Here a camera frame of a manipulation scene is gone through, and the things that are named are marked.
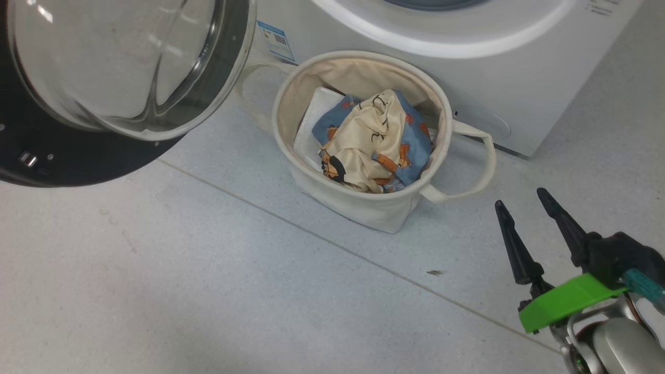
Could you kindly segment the blue bear-print garment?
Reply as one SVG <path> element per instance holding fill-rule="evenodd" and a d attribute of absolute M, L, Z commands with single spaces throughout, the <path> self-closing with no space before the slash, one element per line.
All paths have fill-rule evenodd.
<path fill-rule="evenodd" d="M 414 109 L 414 107 L 408 103 L 404 95 L 399 92 L 399 90 L 395 91 L 397 91 L 397 95 L 401 100 L 404 111 L 409 115 L 409 124 L 404 135 L 404 141 L 408 142 L 408 144 L 411 146 L 408 155 L 409 159 L 413 163 L 411 167 L 397 172 L 397 176 L 401 178 L 401 181 L 396 183 L 397 189 L 394 192 L 399 192 L 419 180 L 422 171 L 429 163 L 434 145 L 432 143 L 429 130 L 421 114 L 418 113 L 418 111 L 416 111 L 416 109 Z M 316 140 L 318 140 L 318 142 L 324 146 L 326 142 L 328 142 L 328 128 L 337 128 L 337 126 L 339 126 L 342 121 L 351 113 L 351 108 L 363 100 L 367 99 L 359 99 L 358 97 L 354 97 L 352 95 L 344 96 L 342 101 L 340 101 L 337 105 L 335 105 L 334 108 L 330 109 L 330 111 L 324 114 L 319 119 L 318 123 L 316 123 L 314 126 L 313 134 Z"/>

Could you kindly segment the white front-load washing machine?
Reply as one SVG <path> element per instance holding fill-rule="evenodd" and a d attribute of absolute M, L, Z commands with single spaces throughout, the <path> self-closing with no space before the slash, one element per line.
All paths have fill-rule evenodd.
<path fill-rule="evenodd" d="M 367 50 L 417 66 L 451 109 L 495 113 L 511 128 L 496 144 L 532 156 L 644 0 L 450 2 L 257 0 L 257 21 L 285 32 L 296 63 Z"/>

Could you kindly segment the cream beige garment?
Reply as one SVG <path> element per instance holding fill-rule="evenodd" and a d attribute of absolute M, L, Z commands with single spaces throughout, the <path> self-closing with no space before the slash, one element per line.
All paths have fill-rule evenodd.
<path fill-rule="evenodd" d="M 397 172 L 411 167 L 404 141 L 409 115 L 395 90 L 385 90 L 351 108 L 319 151 L 323 175 L 357 192 L 396 191 Z"/>

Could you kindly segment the round white filter cover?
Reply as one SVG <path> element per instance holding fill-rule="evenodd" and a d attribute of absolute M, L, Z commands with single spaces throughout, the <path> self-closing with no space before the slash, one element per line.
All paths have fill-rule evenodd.
<path fill-rule="evenodd" d="M 503 118 L 479 106 L 457 106 L 452 111 L 457 121 L 490 134 L 494 140 L 505 140 L 511 135 L 511 128 Z"/>

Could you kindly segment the blue energy label sticker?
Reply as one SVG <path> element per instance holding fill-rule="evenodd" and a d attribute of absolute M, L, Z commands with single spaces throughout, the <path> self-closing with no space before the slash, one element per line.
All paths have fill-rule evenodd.
<path fill-rule="evenodd" d="M 257 21 L 257 26 L 264 36 L 268 51 L 272 55 L 283 61 L 296 63 L 284 31 L 262 21 Z"/>

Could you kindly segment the black-rimmed glass washer door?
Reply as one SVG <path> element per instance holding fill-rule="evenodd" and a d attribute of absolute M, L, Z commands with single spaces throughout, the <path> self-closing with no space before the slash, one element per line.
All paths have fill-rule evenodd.
<path fill-rule="evenodd" d="M 0 0 L 0 181 L 102 184 L 225 102 L 256 0 Z"/>

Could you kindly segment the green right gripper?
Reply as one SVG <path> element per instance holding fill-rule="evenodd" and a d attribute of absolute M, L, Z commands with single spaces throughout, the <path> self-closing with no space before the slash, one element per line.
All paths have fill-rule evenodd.
<path fill-rule="evenodd" d="M 527 333 L 562 324 L 588 307 L 631 292 L 622 279 L 629 269 L 641 271 L 665 288 L 665 257 L 657 250 L 622 232 L 590 238 L 546 189 L 538 188 L 537 196 L 563 235 L 573 265 L 585 270 L 560 286 L 544 281 L 542 265 L 530 255 L 503 201 L 496 201 L 497 220 L 515 283 L 530 286 L 530 300 L 518 309 L 518 318 Z"/>

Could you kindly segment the white folded cloth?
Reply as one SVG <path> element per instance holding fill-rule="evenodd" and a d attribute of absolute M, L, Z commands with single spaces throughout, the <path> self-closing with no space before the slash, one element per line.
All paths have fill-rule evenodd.
<path fill-rule="evenodd" d="M 318 152 L 322 145 L 313 134 L 313 128 L 319 119 L 330 109 L 334 108 L 342 99 L 341 95 L 325 87 L 319 87 L 314 91 L 314 95 L 302 117 L 301 125 L 296 133 L 293 142 L 293 149 L 307 166 L 316 172 L 322 173 L 321 157 Z"/>

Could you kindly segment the cream fabric laundry basket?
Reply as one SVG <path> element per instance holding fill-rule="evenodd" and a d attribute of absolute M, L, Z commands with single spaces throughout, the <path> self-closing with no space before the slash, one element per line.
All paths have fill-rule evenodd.
<path fill-rule="evenodd" d="M 243 85 L 254 71 L 273 67 L 287 74 L 271 114 L 262 114 L 243 94 Z M 319 87 L 334 88 L 364 99 L 387 88 L 404 93 L 409 102 L 437 116 L 434 152 L 416 182 L 395 193 L 371 194 L 348 189 L 309 166 L 293 147 L 302 117 Z M 236 80 L 234 92 L 259 128 L 271 131 L 287 161 L 297 187 L 330 210 L 354 222 L 387 233 L 398 232 L 421 198 L 434 203 L 472 196 L 486 189 L 496 172 L 497 154 L 490 134 L 454 120 L 449 100 L 433 78 L 408 62 L 365 50 L 323 53 L 299 65 L 275 61 L 247 63 Z M 485 144 L 485 170 L 467 192 L 448 195 L 432 185 L 432 178 L 447 156 L 453 134 L 480 138 Z"/>

